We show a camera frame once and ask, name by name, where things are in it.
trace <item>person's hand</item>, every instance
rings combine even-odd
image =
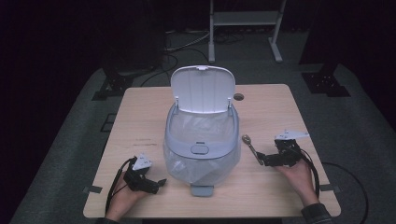
[[[105,215],[105,218],[119,222],[121,218],[139,201],[141,198],[148,195],[144,191],[132,191],[126,186],[126,182],[123,180],[125,172],[120,176],[119,181],[114,189],[114,192],[118,192],[111,199],[110,206]]]
[[[319,203],[312,184],[311,169],[304,160],[299,160],[292,167],[276,166],[274,168],[289,180],[291,186],[300,196],[304,207],[313,203]]]

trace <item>white lid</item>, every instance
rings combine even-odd
[[[233,74],[225,68],[207,65],[177,69],[171,86],[178,109],[200,114],[227,111],[235,93]]]

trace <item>spoon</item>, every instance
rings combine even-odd
[[[264,163],[262,162],[262,160],[259,159],[259,157],[257,156],[256,150],[254,149],[253,145],[251,145],[251,139],[247,134],[242,135],[242,141],[248,145],[248,147],[250,148],[251,152],[253,152],[253,155],[256,157],[257,161],[259,162],[260,165],[264,165]]]

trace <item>table top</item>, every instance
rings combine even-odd
[[[237,85],[242,101],[233,101],[239,115],[240,135],[246,133],[252,145],[264,154],[275,154],[275,135],[284,130],[307,132],[297,104],[287,85]],[[122,99],[118,115],[99,164],[84,208],[85,217],[105,215],[106,196],[122,164],[140,153],[153,162],[146,177],[167,178],[157,194],[141,200],[128,213],[136,218],[195,217],[300,217],[303,205],[287,179],[272,167],[260,166],[248,146],[242,144],[240,162],[213,196],[193,197],[190,186],[167,173],[163,139],[168,111],[174,102],[170,87],[130,88]],[[310,137],[297,139],[318,170],[320,185],[329,180]],[[319,200],[332,216],[341,208],[333,191],[322,191]]]

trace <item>gray carpet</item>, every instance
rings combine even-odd
[[[298,65],[307,33],[280,33],[278,46],[283,63],[276,63],[267,42],[269,34],[245,35],[231,45],[216,45],[216,63],[229,69],[236,84],[285,83],[301,111],[322,161],[348,169],[362,183],[368,194],[369,212],[365,223],[393,223],[396,220],[396,133],[387,124],[354,74],[339,65],[335,76],[350,97],[327,97],[312,94],[302,72],[318,71],[320,65]],[[180,46],[197,35],[169,35],[168,48]],[[207,64],[207,45],[200,44],[163,57],[163,69]],[[138,77],[139,87],[157,71]],[[93,223],[82,211],[87,200],[84,187],[90,186],[101,159],[108,133],[101,132],[109,113],[117,113],[121,97],[92,101],[105,74],[101,68],[81,90],[64,125],[54,140],[34,182],[29,188],[11,223]],[[169,86],[165,73],[151,78],[144,86]],[[365,202],[361,187],[351,175],[330,165],[325,170],[341,192],[337,199],[342,213],[337,223],[359,223]],[[140,220],[124,220],[140,223]],[[304,223],[300,217],[284,218],[283,223]]]

